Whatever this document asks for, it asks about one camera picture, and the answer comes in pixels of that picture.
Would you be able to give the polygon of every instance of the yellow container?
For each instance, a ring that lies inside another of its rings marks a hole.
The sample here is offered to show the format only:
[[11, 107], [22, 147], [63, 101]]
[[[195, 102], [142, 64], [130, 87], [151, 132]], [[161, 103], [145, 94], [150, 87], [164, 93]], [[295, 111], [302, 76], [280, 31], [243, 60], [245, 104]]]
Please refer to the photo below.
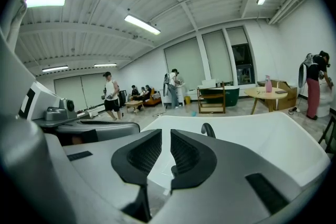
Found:
[[185, 100], [185, 104], [190, 104], [191, 103], [190, 96], [185, 96], [184, 100]]

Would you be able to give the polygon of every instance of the pink pants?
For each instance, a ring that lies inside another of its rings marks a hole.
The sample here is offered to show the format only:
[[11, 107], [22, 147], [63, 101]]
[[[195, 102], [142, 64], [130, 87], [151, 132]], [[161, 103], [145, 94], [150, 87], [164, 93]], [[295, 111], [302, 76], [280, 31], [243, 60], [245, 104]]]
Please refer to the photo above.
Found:
[[320, 85], [319, 82], [313, 79], [307, 79], [308, 84], [308, 117], [315, 117], [317, 108], [320, 103]]

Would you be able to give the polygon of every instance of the orange sofa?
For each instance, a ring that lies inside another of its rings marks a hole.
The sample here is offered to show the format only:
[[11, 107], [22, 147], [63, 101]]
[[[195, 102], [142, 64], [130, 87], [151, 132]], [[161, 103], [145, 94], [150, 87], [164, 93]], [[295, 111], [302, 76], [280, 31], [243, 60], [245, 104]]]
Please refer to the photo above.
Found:
[[158, 103], [161, 103], [161, 98], [153, 99], [154, 92], [155, 92], [154, 88], [152, 88], [151, 97], [147, 102], [143, 102], [144, 106], [151, 106], [151, 105], [156, 105]]

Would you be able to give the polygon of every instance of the round wooden table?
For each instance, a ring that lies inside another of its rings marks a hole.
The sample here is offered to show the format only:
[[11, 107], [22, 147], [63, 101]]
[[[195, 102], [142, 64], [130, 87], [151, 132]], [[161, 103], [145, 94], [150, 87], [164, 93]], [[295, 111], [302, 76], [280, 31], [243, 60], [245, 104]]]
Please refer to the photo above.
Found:
[[283, 89], [272, 88], [272, 92], [266, 92], [265, 87], [255, 87], [246, 89], [244, 92], [247, 95], [254, 97], [256, 99], [253, 104], [251, 115], [254, 113], [254, 110], [256, 109], [258, 100], [262, 103], [265, 103], [265, 105], [268, 107], [269, 112], [273, 112], [272, 100], [285, 98], [288, 94], [288, 93], [276, 93], [276, 91], [283, 91]]

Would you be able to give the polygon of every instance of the person sitting on sofa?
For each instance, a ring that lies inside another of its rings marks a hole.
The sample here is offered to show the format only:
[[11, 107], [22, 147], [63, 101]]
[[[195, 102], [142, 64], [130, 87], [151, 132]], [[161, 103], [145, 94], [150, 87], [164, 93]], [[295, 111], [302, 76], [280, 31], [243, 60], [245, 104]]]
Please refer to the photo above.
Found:
[[140, 92], [139, 96], [143, 96], [145, 93], [146, 93], [145, 87], [141, 87], [141, 92]]
[[143, 101], [144, 102], [144, 101], [148, 100], [151, 97], [151, 92], [152, 92], [152, 89], [148, 85], [146, 85], [146, 87], [145, 87], [145, 93], [143, 94], [143, 96], [133, 97], [133, 100]]
[[135, 85], [132, 85], [132, 94], [131, 96], [136, 96], [139, 95], [139, 91], [137, 90], [137, 88], [135, 87]]
[[135, 85], [132, 85], [132, 93], [128, 95], [128, 101], [131, 101], [132, 97], [138, 96], [138, 95], [139, 95], [138, 89], [135, 87]]

